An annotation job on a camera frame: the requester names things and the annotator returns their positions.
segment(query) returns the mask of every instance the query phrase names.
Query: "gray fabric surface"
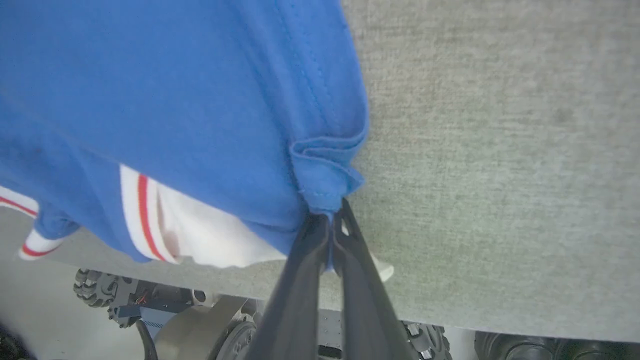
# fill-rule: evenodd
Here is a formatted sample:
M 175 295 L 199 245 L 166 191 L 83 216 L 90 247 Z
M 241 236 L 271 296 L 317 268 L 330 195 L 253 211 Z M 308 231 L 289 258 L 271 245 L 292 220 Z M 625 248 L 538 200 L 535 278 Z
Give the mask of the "gray fabric surface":
M 640 2 L 344 6 L 371 104 L 351 202 L 396 267 L 398 315 L 640 341 Z M 0 244 L 17 249 L 28 224 L 9 214 Z M 87 233 L 71 242 L 51 257 L 252 297 L 280 270 L 135 265 Z M 325 277 L 324 307 L 337 284 Z

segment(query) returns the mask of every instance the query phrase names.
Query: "folded fabric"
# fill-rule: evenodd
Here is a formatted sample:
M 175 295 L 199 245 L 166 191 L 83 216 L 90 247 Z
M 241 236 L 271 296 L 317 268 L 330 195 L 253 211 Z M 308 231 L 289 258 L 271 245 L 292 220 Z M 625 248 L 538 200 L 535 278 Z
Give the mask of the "folded fabric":
M 207 261 L 246 266 L 287 255 L 308 211 L 363 182 L 367 103 L 339 1 L 6 1 L 0 54 L 0 202 L 37 214 L 32 255 L 83 225 L 176 261 L 202 249 L 172 233 L 215 228 L 254 248 Z

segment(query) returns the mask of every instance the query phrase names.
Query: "gray floor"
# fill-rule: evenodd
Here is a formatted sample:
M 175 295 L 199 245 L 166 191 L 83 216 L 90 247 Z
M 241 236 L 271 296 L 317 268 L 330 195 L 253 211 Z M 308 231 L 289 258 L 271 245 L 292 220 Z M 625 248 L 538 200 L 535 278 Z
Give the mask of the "gray floor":
M 18 332 L 39 360 L 142 359 L 134 328 L 119 329 L 105 309 L 80 302 L 71 286 L 77 268 L 0 254 L 0 322 Z M 473 332 L 447 328 L 454 360 L 475 360 Z

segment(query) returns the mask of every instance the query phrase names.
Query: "striped trim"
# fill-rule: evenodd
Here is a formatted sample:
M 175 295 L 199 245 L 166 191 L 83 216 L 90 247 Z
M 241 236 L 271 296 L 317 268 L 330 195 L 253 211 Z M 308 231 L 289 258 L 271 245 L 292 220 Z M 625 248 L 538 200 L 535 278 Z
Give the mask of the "striped trim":
M 122 207 L 133 245 L 144 256 L 178 263 L 164 246 L 158 216 L 157 181 L 120 166 Z
M 20 211 L 32 218 L 38 216 L 38 203 L 35 200 L 2 186 L 0 186 L 0 206 Z
M 36 260 L 56 250 L 64 239 L 45 239 L 37 231 L 32 230 L 22 245 L 18 255 L 24 260 Z

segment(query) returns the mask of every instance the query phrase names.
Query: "red stripe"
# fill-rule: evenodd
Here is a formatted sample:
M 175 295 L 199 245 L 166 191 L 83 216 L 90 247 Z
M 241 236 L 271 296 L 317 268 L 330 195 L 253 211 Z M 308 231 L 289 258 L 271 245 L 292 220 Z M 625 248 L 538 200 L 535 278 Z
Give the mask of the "red stripe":
M 29 249 L 27 247 L 27 244 L 24 244 L 22 246 L 22 252 L 23 253 L 25 253 L 25 254 L 27 254 L 29 256 L 36 256 L 36 257 L 37 256 L 45 256 L 46 254 L 48 254 L 48 253 L 50 253 L 50 252 L 52 252 L 53 250 L 56 250 L 56 249 L 57 249 L 57 247 L 55 247 L 55 248 L 53 248 L 51 250 L 48 250 L 48 251 L 35 251 L 35 250 Z
M 25 213 L 32 215 L 32 216 L 36 216 L 37 213 L 31 209 L 25 208 L 24 206 L 18 204 L 17 202 L 13 202 L 9 199 L 5 199 L 4 197 L 0 196 L 0 202 L 5 202 L 11 206 L 15 206 L 16 208 L 19 208 L 20 210 L 24 211 Z
M 151 230 L 149 229 L 149 216 L 147 211 L 147 183 L 148 179 L 144 175 L 138 176 L 138 208 L 140 209 L 140 221 L 142 222 L 142 232 L 145 234 L 147 245 L 151 249 L 151 253 L 158 259 L 166 261 L 156 247 Z

